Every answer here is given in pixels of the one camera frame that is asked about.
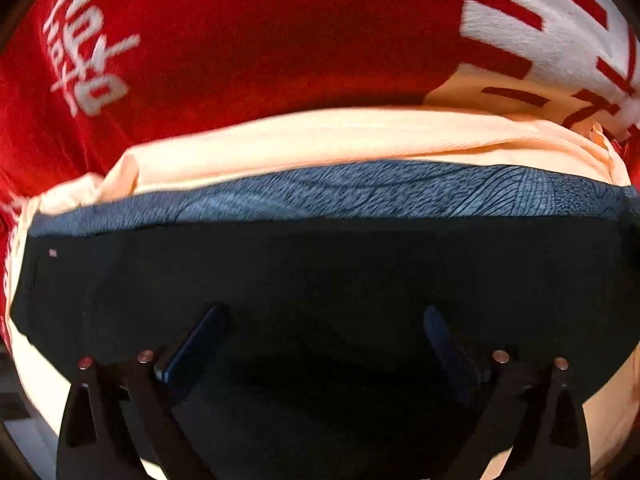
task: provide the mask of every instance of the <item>black clamp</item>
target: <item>black clamp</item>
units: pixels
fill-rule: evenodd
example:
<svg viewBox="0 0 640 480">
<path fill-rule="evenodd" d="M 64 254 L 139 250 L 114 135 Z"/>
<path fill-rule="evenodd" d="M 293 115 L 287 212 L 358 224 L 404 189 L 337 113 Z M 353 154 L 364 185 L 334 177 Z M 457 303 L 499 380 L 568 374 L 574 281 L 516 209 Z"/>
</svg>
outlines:
<svg viewBox="0 0 640 480">
<path fill-rule="evenodd" d="M 170 348 L 145 350 L 129 362 L 78 363 L 60 427 L 58 480 L 148 480 L 119 403 L 130 400 L 168 480 L 215 480 L 174 419 L 179 402 L 204 370 L 228 322 L 226 308 L 207 308 Z"/>
<path fill-rule="evenodd" d="M 507 352 L 493 358 L 495 383 L 476 430 L 439 480 L 477 480 L 510 447 L 499 480 L 589 480 L 587 425 L 567 360 L 541 376 Z"/>
</svg>

